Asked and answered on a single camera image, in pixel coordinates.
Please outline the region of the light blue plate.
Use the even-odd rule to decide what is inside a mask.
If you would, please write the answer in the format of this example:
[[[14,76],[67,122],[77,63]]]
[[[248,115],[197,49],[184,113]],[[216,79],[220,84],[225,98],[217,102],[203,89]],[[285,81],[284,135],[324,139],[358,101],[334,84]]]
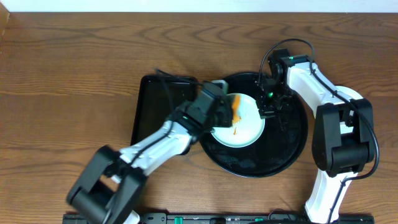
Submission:
[[[363,97],[357,91],[355,91],[353,89],[350,89],[350,88],[348,88],[346,86],[336,86],[336,88],[339,91],[343,92],[344,94],[350,96],[354,100],[363,99]]]
[[[232,101],[234,95],[241,96],[239,107],[241,121],[230,128],[214,128],[211,135],[224,146],[245,147],[259,139],[265,128],[266,121],[260,118],[254,98],[242,93],[227,94]]]

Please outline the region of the orange green scrub sponge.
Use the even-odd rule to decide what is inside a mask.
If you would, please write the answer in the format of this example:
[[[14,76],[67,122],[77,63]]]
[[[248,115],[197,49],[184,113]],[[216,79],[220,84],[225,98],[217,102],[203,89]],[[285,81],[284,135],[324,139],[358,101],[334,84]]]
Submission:
[[[241,103],[241,96],[234,95],[233,103],[231,106],[231,108],[233,110],[233,119],[232,119],[233,126],[238,124],[241,121],[241,116],[239,115],[240,103]]]

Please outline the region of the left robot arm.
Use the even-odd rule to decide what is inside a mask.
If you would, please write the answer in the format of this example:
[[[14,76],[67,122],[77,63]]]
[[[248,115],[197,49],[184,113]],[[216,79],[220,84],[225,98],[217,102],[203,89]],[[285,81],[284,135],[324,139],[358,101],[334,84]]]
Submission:
[[[202,89],[144,140],[120,151],[101,147],[70,189],[67,203],[89,223],[139,223],[134,207],[148,176],[214,127],[230,127],[232,104],[223,91]]]

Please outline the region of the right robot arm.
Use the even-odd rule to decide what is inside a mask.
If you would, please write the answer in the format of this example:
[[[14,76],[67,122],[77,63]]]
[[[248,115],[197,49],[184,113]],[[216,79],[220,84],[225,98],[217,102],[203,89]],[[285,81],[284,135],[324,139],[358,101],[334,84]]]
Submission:
[[[364,166],[379,162],[371,103],[356,91],[335,86],[319,71],[313,56],[275,50],[264,56],[271,75],[259,73],[257,106],[262,119],[291,112],[300,96],[315,115],[312,155],[318,168],[305,213],[312,223],[333,223],[348,186],[365,179]]]

